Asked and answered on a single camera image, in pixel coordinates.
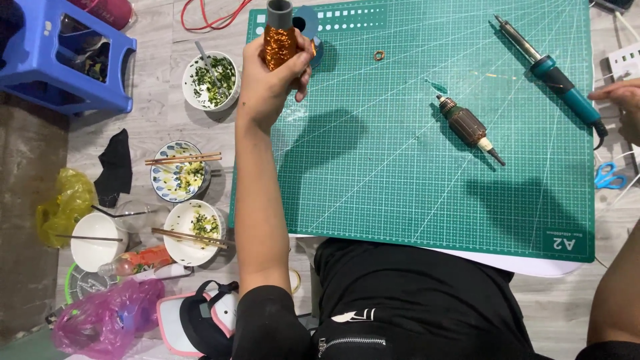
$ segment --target blue plastic stool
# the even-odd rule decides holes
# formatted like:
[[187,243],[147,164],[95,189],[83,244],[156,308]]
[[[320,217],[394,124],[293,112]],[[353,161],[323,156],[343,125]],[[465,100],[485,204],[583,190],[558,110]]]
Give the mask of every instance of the blue plastic stool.
[[[2,54],[6,65],[0,69],[0,90],[68,115],[87,110],[131,112],[133,100],[124,92],[123,78],[136,39],[66,0],[15,0],[15,4],[17,13],[22,12],[22,22],[16,23],[23,27]],[[64,14],[91,30],[61,35]],[[83,51],[85,39],[100,35],[110,42],[105,83],[64,65]]]

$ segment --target gray plastic tube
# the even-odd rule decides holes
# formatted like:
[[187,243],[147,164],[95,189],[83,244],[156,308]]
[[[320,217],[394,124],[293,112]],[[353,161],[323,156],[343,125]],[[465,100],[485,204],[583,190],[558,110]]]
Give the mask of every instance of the gray plastic tube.
[[270,0],[267,3],[267,25],[274,29],[293,26],[293,5],[287,0]]

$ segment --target yellow plastic bag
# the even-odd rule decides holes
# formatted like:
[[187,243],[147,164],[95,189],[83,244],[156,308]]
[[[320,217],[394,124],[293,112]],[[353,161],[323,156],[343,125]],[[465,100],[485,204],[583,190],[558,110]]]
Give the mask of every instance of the yellow plastic bag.
[[36,226],[47,246],[66,247],[70,240],[56,235],[71,235],[78,221],[93,211],[91,205],[98,198],[87,176],[72,168],[60,170],[56,189],[58,195],[36,209]]

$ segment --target black shirt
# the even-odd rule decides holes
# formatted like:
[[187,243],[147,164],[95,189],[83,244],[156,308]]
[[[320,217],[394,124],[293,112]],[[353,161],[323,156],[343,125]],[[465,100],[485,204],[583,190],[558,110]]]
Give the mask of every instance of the black shirt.
[[[237,309],[234,360],[548,359],[536,354],[509,282],[513,273],[427,249],[329,239],[316,252],[323,292],[311,336],[291,296],[252,289]],[[635,359],[610,341],[577,357]]]

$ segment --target white bowl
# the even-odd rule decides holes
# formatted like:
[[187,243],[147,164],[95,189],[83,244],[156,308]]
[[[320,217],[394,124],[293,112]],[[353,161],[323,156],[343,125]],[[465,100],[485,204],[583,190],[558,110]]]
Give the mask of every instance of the white bowl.
[[[202,152],[190,142],[177,140],[170,142],[158,150],[154,159],[164,159],[170,156],[199,155]],[[194,197],[196,194],[203,192],[211,182],[211,167],[206,161],[204,164],[204,176],[200,186],[190,186],[186,191],[180,190],[178,184],[179,167],[185,163],[167,164],[167,165],[151,165],[149,170],[151,176],[151,186],[154,187],[156,194],[163,200],[168,202],[183,202]]]
[[[215,58],[227,58],[229,61],[231,61],[231,64],[234,66],[234,70],[236,71],[236,85],[234,86],[233,91],[230,92],[229,98],[225,102],[220,104],[220,106],[218,106],[217,108],[213,108],[213,107],[206,108],[205,106],[203,106],[198,102],[198,100],[196,99],[196,96],[193,94],[193,90],[195,89],[195,86],[193,85],[191,81],[192,78],[190,76],[195,75],[196,69],[198,67],[202,67],[202,68],[207,67],[202,62],[202,57],[200,55],[196,56],[195,59],[191,60],[189,65],[187,65],[187,69],[184,71],[184,75],[182,76],[182,94],[184,95],[184,98],[187,99],[187,101],[196,109],[200,109],[204,111],[222,111],[227,109],[229,106],[233,105],[238,95],[240,94],[240,70],[238,69],[238,66],[236,66],[236,63],[234,63],[234,61],[226,54],[219,53],[217,51],[207,51],[206,54],[211,55],[212,57],[215,57]],[[202,92],[202,96],[200,96],[198,99],[203,100],[206,98],[207,98],[206,92]]]
[[124,252],[129,243],[129,233],[119,229],[112,218],[101,213],[92,213],[80,219],[73,235],[122,239],[120,242],[71,239],[74,261],[82,270],[88,272],[96,272],[100,265],[110,263]]
[[[225,219],[216,208],[200,200],[189,200],[173,208],[166,218],[164,229],[177,231],[178,233],[193,234],[193,231],[191,231],[191,221],[196,215],[196,210],[199,210],[201,214],[208,217],[215,216],[216,219],[218,219],[220,225],[219,239],[224,240],[227,232]],[[176,262],[185,266],[202,265],[211,259],[218,249],[220,249],[219,247],[203,246],[189,240],[172,238],[167,235],[163,237],[164,245],[169,255],[171,255]]]

